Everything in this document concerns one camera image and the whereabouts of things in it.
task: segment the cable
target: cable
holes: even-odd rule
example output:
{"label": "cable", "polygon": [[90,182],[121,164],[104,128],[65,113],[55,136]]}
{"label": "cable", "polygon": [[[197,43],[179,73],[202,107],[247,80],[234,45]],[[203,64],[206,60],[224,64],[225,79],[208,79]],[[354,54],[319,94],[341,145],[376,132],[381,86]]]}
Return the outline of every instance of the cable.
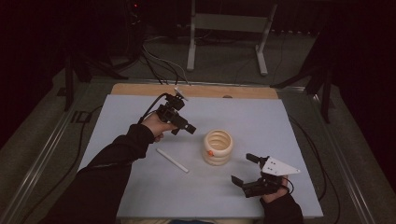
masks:
{"label": "cable", "polygon": [[162,77],[161,75],[159,75],[159,74],[154,70],[154,68],[151,66],[151,64],[150,64],[150,62],[149,62],[149,59],[146,57],[146,55],[143,54],[142,56],[143,56],[143,58],[146,60],[146,65],[147,65],[148,68],[150,69],[152,75],[154,75],[154,76],[157,78],[157,80],[160,82],[160,84],[162,85],[163,82],[165,82],[166,84],[168,84],[168,81],[167,81],[164,77]]}
{"label": "cable", "polygon": [[123,72],[126,69],[134,66],[136,63],[137,63],[137,60],[134,60],[134,61],[133,60],[129,60],[129,61],[125,62],[125,63],[115,64],[111,68],[114,69],[114,70],[117,70],[117,72],[119,73],[119,72]]}
{"label": "cable", "polygon": [[[149,56],[152,55],[152,56],[155,56],[156,58],[158,58],[158,56],[156,56],[156,55],[154,55],[154,54],[148,52],[147,50],[145,50],[145,52],[146,52]],[[154,62],[154,61],[152,61],[152,60],[150,60],[150,61],[153,62],[153,63],[155,63],[155,64],[157,64],[157,65],[159,65],[160,67],[166,69],[166,70],[169,71],[171,74],[175,75],[175,76],[176,76],[175,85],[177,85],[178,79],[179,79],[179,78],[181,78],[181,79],[183,79],[184,81],[186,81],[186,79],[184,79],[184,77],[181,77],[181,76],[177,73],[177,71],[175,70],[175,68],[174,68],[170,63],[168,63],[168,62],[163,62],[163,61],[162,61],[163,63],[165,63],[165,64],[167,65],[167,67],[165,67],[165,66],[163,66],[162,64],[156,63],[156,62]]]}
{"label": "cable", "polygon": [[[88,115],[87,118],[90,119],[90,118],[92,117],[92,114],[93,114],[96,110],[100,109],[101,107],[102,107],[102,105],[96,107],[94,110],[92,110],[91,112],[89,112],[89,115]],[[23,217],[23,219],[22,219],[22,221],[21,221],[21,224],[24,223],[24,222],[27,220],[27,218],[28,218],[30,215],[32,215],[32,213],[37,209],[37,207],[38,207],[42,202],[44,202],[44,200],[46,200],[47,197],[50,196],[50,194],[51,194],[54,190],[56,190],[56,189],[59,187],[59,185],[66,179],[66,177],[70,174],[70,172],[71,172],[71,171],[73,170],[73,168],[75,167],[76,163],[78,162],[78,158],[79,158],[79,156],[80,156],[80,154],[81,154],[81,151],[82,151],[82,148],[81,148],[81,146],[82,146],[82,136],[83,136],[83,133],[84,133],[84,128],[85,128],[85,124],[86,124],[86,123],[87,123],[87,122],[83,122],[83,123],[82,123],[81,129],[80,129],[80,132],[79,132],[78,153],[77,153],[75,159],[73,160],[72,165],[69,167],[69,169],[67,170],[67,172],[62,176],[62,178],[52,187],[52,189],[50,189],[50,190],[44,195],[44,197],[42,197],[42,198],[41,198],[41,199],[40,199],[40,200],[39,200],[28,212],[27,212],[27,214]]]}
{"label": "cable", "polygon": [[[223,3],[224,3],[223,0],[219,1],[219,13],[218,13],[218,15],[221,15],[221,13],[223,11]],[[232,38],[232,37],[224,35],[223,33],[224,33],[224,31],[209,30],[209,32],[206,35],[196,38],[196,39],[199,39],[199,40],[203,41],[206,44],[198,44],[197,43],[197,46],[217,45],[217,44],[233,44],[233,43],[235,43],[237,41],[246,39],[247,37],[249,37],[251,35],[251,33],[250,34],[249,33],[244,33],[241,37]],[[215,37],[215,41],[206,39],[210,35],[213,35]],[[227,38],[227,39],[231,39],[231,40],[225,42],[225,41],[222,41],[222,38]]]}
{"label": "cable", "polygon": [[285,187],[286,189],[288,189],[289,194],[292,194],[292,193],[294,192],[294,185],[293,185],[293,183],[292,183],[289,179],[287,179],[286,177],[283,177],[283,176],[282,176],[282,179],[286,179],[286,180],[291,184],[291,190],[290,190],[290,188],[288,188],[288,187],[286,187],[286,186],[283,186],[283,187]]}
{"label": "cable", "polygon": [[150,111],[150,110],[152,109],[152,107],[154,107],[154,106],[158,103],[158,101],[159,101],[161,98],[163,98],[165,95],[169,95],[169,94],[168,94],[168,93],[163,93],[163,94],[159,95],[159,96],[157,97],[157,99],[155,99],[155,101],[151,104],[151,106],[148,108],[148,110],[146,111],[146,113],[145,113],[142,117],[140,117],[139,121],[137,122],[138,124],[142,123],[142,122],[143,122],[143,119],[145,119],[145,117],[147,117],[150,113],[152,113],[152,112],[149,112],[149,111]]}
{"label": "cable", "polygon": [[146,50],[146,48],[145,48],[144,45],[143,45],[143,50],[144,50],[149,56],[151,56],[152,58],[155,58],[155,59],[157,59],[157,60],[159,60],[159,61],[166,62],[166,63],[170,63],[170,64],[172,64],[172,65],[175,65],[175,66],[179,67],[180,70],[183,72],[184,80],[186,81],[186,83],[187,83],[188,85],[191,85],[190,82],[187,80],[186,72],[184,71],[184,69],[183,69],[180,65],[178,65],[178,64],[176,64],[176,63],[172,63],[172,62],[167,61],[167,60],[164,60],[164,59],[161,59],[161,58],[158,58],[158,57],[156,57],[156,56],[150,54],[150,53]]}
{"label": "cable", "polygon": [[320,166],[320,170],[321,170],[321,172],[322,172],[323,180],[324,180],[324,190],[323,190],[322,194],[318,197],[318,200],[319,200],[319,201],[324,197],[324,195],[325,195],[325,193],[326,193],[326,189],[327,189],[326,178],[329,179],[329,182],[330,182],[330,184],[332,185],[332,189],[334,190],[335,198],[336,198],[336,200],[337,200],[337,205],[338,205],[338,208],[337,208],[337,218],[336,218],[336,220],[334,221],[334,224],[335,224],[335,223],[338,223],[338,221],[340,220],[340,217],[341,217],[341,203],[340,203],[340,198],[339,198],[339,196],[338,196],[338,192],[337,192],[337,190],[336,190],[336,188],[335,188],[334,183],[333,183],[332,180],[330,179],[329,174],[326,172],[326,170],[325,170],[325,168],[324,168],[324,166],[323,166],[323,163],[322,163],[321,158],[320,158],[319,153],[318,153],[318,148],[316,147],[314,141],[313,141],[312,138],[309,136],[309,134],[308,134],[308,133],[303,129],[303,127],[300,125],[300,123],[298,123],[297,120],[296,120],[295,118],[293,118],[291,115],[288,115],[288,117],[289,117],[291,123],[293,123],[294,125],[296,125],[296,126],[303,132],[303,134],[304,134],[306,140],[308,141],[308,143],[309,143],[309,145],[310,145],[312,151],[314,152],[315,157],[316,157],[317,160],[318,160],[318,163],[319,163],[319,166]]}
{"label": "cable", "polygon": [[151,42],[151,41],[154,41],[154,40],[157,40],[157,39],[162,39],[162,38],[168,38],[168,36],[166,36],[166,35],[157,35],[157,36],[152,37],[151,39],[145,39],[145,42]]}
{"label": "cable", "polygon": [[236,70],[236,74],[235,74],[235,79],[233,80],[233,84],[236,86],[236,80],[238,79],[238,77],[239,77],[239,72],[244,68],[244,67],[246,67],[251,61],[253,60],[253,57],[250,57],[244,64],[242,64],[242,66],[240,66],[239,68],[238,68],[238,70]]}
{"label": "cable", "polygon": [[275,68],[275,70],[274,70],[273,80],[272,80],[272,82],[271,82],[270,85],[273,85],[273,84],[274,84],[277,69],[279,68],[280,64],[281,64],[282,61],[283,61],[283,44],[285,43],[286,34],[287,34],[287,32],[284,31],[283,38],[282,38],[282,43],[280,44],[280,59],[279,59],[279,62],[277,63],[277,66],[276,66],[276,68]]}
{"label": "cable", "polygon": [[86,166],[78,171],[78,175],[88,172],[88,171],[96,171],[96,170],[105,170],[105,169],[114,169],[114,168],[124,168],[127,166],[131,166],[134,161],[124,161],[124,162],[112,162],[107,164],[98,164],[94,166]]}

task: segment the white stick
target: white stick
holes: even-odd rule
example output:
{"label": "white stick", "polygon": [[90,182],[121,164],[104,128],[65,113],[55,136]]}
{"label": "white stick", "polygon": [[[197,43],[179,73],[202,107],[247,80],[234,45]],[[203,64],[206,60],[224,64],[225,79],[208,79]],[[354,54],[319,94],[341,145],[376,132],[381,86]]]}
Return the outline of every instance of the white stick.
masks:
{"label": "white stick", "polygon": [[182,164],[178,163],[177,161],[175,161],[172,157],[170,157],[168,154],[166,154],[164,151],[160,150],[159,148],[157,148],[158,153],[160,153],[161,155],[163,155],[166,159],[168,159],[169,161],[171,161],[174,165],[176,165],[178,168],[180,168],[182,171],[188,173],[189,170],[184,167]]}

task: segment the white tabletop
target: white tabletop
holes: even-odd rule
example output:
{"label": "white tabletop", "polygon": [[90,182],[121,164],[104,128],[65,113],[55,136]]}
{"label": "white tabletop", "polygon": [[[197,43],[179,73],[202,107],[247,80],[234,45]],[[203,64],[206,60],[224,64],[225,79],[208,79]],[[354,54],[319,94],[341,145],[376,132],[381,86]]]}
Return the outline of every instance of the white tabletop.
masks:
{"label": "white tabletop", "polygon": [[[127,133],[156,96],[108,95],[80,169],[118,135]],[[166,133],[149,146],[147,157],[134,162],[118,217],[142,218],[257,218],[263,216],[259,198],[245,198],[231,182],[260,177],[258,164],[246,154],[271,156],[301,170],[290,175],[292,196],[304,217],[322,217],[318,198],[281,100],[191,97],[179,114],[197,128]],[[234,140],[233,155],[223,166],[207,164],[201,154],[210,130],[222,129]],[[159,154],[159,147],[190,171],[183,172]]]}

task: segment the black cable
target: black cable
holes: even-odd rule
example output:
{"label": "black cable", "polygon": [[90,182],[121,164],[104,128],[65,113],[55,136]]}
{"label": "black cable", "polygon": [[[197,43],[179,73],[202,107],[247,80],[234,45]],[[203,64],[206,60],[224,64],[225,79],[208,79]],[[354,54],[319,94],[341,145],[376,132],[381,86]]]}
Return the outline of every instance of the black cable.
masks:
{"label": "black cable", "polygon": [[123,72],[126,69],[134,66],[137,62],[138,62],[137,59],[135,61],[129,60],[129,61],[125,62],[125,63],[115,64],[111,68],[116,70],[118,73],[120,73],[120,72]]}
{"label": "black cable", "polygon": [[280,64],[281,64],[282,61],[283,61],[283,45],[285,44],[286,34],[287,34],[287,32],[284,31],[282,43],[280,44],[280,59],[279,59],[279,62],[277,63],[276,68],[275,68],[275,70],[274,70],[273,80],[272,80],[272,82],[271,82],[270,85],[273,85],[273,84],[274,84],[277,69],[279,68]]}
{"label": "black cable", "polygon": [[233,80],[233,84],[236,86],[236,80],[238,79],[238,77],[239,77],[239,72],[245,67],[245,66],[247,66],[251,61],[253,60],[253,57],[250,57],[250,59],[249,60],[247,60],[242,66],[240,66],[237,70],[236,70],[236,74],[235,74],[235,79]]}
{"label": "black cable", "polygon": [[321,160],[321,158],[320,158],[320,156],[318,154],[318,149],[317,149],[314,141],[312,140],[312,138],[303,129],[303,127],[300,125],[300,123],[298,123],[297,120],[295,118],[293,118],[292,116],[290,116],[290,115],[289,115],[289,119],[294,125],[296,125],[302,131],[305,139],[308,141],[308,144],[309,144],[310,148],[312,149],[312,151],[313,151],[313,153],[314,153],[314,155],[315,155],[315,157],[316,157],[316,159],[318,161],[318,164],[319,164],[319,167],[320,167],[320,171],[322,172],[322,177],[323,177],[323,191],[320,194],[320,196],[318,197],[318,199],[321,200],[324,197],[324,195],[326,194],[326,191],[327,191],[327,179],[326,179],[326,175],[325,175],[325,168],[323,166],[323,162],[322,162],[322,160]]}
{"label": "black cable", "polygon": [[159,95],[159,96],[157,97],[157,99],[155,99],[155,101],[151,104],[151,106],[148,108],[148,110],[146,111],[146,113],[145,113],[142,117],[140,117],[139,121],[137,122],[138,124],[141,124],[141,123],[143,122],[143,119],[145,119],[145,117],[147,117],[150,113],[153,113],[153,111],[151,111],[152,107],[154,107],[154,106],[157,104],[157,102],[158,102],[161,98],[163,98],[165,95],[168,95],[168,93],[163,93],[163,94]]}
{"label": "black cable", "polygon": [[155,55],[155,54],[149,52],[146,48],[143,48],[143,51],[145,51],[149,56],[151,56],[151,57],[153,57],[153,58],[155,58],[155,59],[157,59],[157,60],[159,60],[159,61],[165,63],[166,65],[168,65],[169,68],[166,68],[165,66],[163,66],[163,65],[161,65],[161,64],[159,64],[159,63],[156,63],[156,64],[158,64],[159,66],[161,66],[162,68],[168,70],[169,72],[171,72],[172,74],[174,74],[174,75],[176,76],[176,83],[175,83],[175,85],[177,84],[179,78],[181,78],[183,81],[185,81],[185,82],[188,83],[188,81],[186,80],[186,78],[180,76],[180,75],[178,74],[178,72],[176,71],[176,69],[175,69],[169,62],[160,59],[160,57],[158,57],[157,55]]}
{"label": "black cable", "polygon": [[157,72],[154,70],[154,68],[149,63],[149,59],[146,57],[146,55],[143,54],[143,58],[146,60],[146,65],[148,66],[152,75],[154,75],[157,78],[157,80],[160,82],[160,84],[163,85],[163,82],[167,83],[167,81],[165,81],[164,77],[157,74]]}
{"label": "black cable", "polygon": [[[92,114],[93,114],[96,110],[100,109],[101,107],[102,107],[102,105],[96,107],[94,110],[92,110],[91,112],[89,112],[89,115],[88,115],[87,118],[90,118],[90,117],[92,116]],[[82,123],[81,129],[80,129],[80,132],[79,132],[78,153],[77,153],[75,159],[73,160],[72,165],[69,167],[69,169],[67,170],[67,172],[62,176],[62,178],[61,178],[61,179],[60,179],[60,180],[59,180],[59,181],[58,181],[58,182],[57,182],[57,183],[45,194],[45,195],[44,195],[44,197],[42,197],[42,198],[41,198],[41,199],[40,199],[40,200],[39,200],[28,212],[27,212],[27,214],[23,217],[23,219],[22,219],[22,221],[21,221],[21,224],[24,223],[30,215],[32,215],[32,213],[37,209],[37,207],[38,207],[42,202],[44,202],[44,200],[46,200],[47,197],[50,196],[50,194],[51,194],[54,190],[56,190],[62,182],[64,182],[64,180],[66,179],[66,177],[70,174],[70,172],[71,172],[71,171],[73,170],[73,168],[75,167],[76,163],[78,162],[78,158],[79,158],[79,156],[80,156],[80,154],[81,154],[81,150],[82,150],[82,148],[81,148],[81,146],[82,146],[82,135],[83,135],[83,133],[84,133],[84,128],[85,128],[85,124],[86,124],[86,123],[87,123],[87,122],[83,122],[83,123]]]}
{"label": "black cable", "polygon": [[196,38],[197,40],[202,41],[203,43],[196,43],[197,46],[208,46],[208,45],[228,45],[228,44],[234,44],[238,41],[247,39],[249,36],[251,36],[251,34],[243,34],[241,37],[237,37],[237,38],[232,38],[226,35],[223,35],[219,32],[215,32],[212,31],[210,32],[208,35],[205,35],[203,37],[200,38]]}
{"label": "black cable", "polygon": [[157,63],[157,62],[151,60],[150,58],[148,58],[148,59],[149,59],[152,63],[155,63],[155,64],[157,64],[158,66],[162,67],[163,69],[166,69],[166,70],[169,71],[170,73],[176,75],[176,82],[175,82],[175,85],[177,85],[178,79],[179,79],[179,74],[177,73],[177,71],[175,70],[175,68],[174,68],[173,66],[171,66],[170,63],[164,62],[165,64],[168,65],[168,67],[165,67],[164,65],[162,65],[162,64],[160,64],[160,63]]}
{"label": "black cable", "polygon": [[294,192],[294,185],[293,185],[293,183],[289,180],[289,179],[287,179],[286,177],[283,177],[282,176],[282,179],[286,179],[290,184],[291,184],[291,190],[290,190],[290,188],[288,188],[288,187],[286,187],[286,186],[283,186],[284,188],[286,188],[286,189],[288,189],[288,193],[289,194],[292,194],[293,192]]}
{"label": "black cable", "polygon": [[85,173],[88,171],[93,171],[93,170],[105,170],[105,169],[114,169],[114,168],[124,168],[127,166],[131,166],[134,161],[124,161],[124,162],[111,162],[111,163],[106,163],[106,164],[98,164],[94,166],[87,166],[82,168],[81,170],[78,171],[78,175],[81,173]]}
{"label": "black cable", "polygon": [[294,125],[296,125],[296,126],[303,132],[303,134],[304,134],[306,140],[308,141],[309,145],[311,146],[312,151],[314,152],[315,157],[316,157],[317,160],[318,160],[320,169],[321,169],[321,171],[322,171],[323,179],[324,179],[324,182],[325,182],[325,184],[324,184],[324,185],[325,185],[324,190],[323,190],[322,194],[320,195],[320,197],[318,197],[319,200],[321,200],[321,199],[324,197],[325,193],[326,193],[326,188],[327,188],[327,187],[326,187],[326,186],[327,186],[327,184],[326,184],[326,183],[327,183],[327,182],[326,182],[326,178],[329,179],[329,182],[330,182],[330,184],[332,185],[332,189],[334,190],[335,198],[336,198],[336,200],[337,200],[337,205],[338,205],[338,208],[337,208],[337,218],[336,218],[336,220],[334,221],[334,224],[335,224],[335,223],[338,223],[338,221],[340,220],[340,217],[341,217],[341,202],[340,202],[340,198],[339,198],[339,196],[338,196],[338,192],[337,192],[337,190],[336,190],[336,188],[335,188],[334,183],[333,183],[332,180],[330,179],[329,174],[327,173],[326,169],[325,169],[324,166],[323,166],[323,163],[322,163],[321,158],[320,158],[319,153],[318,153],[318,148],[316,147],[315,143],[313,142],[313,140],[312,140],[312,138],[309,136],[309,134],[308,134],[308,133],[303,129],[303,127],[300,125],[300,123],[298,123],[297,120],[296,120],[295,118],[293,118],[291,115],[288,115],[288,117],[289,117],[291,123],[293,123]]}

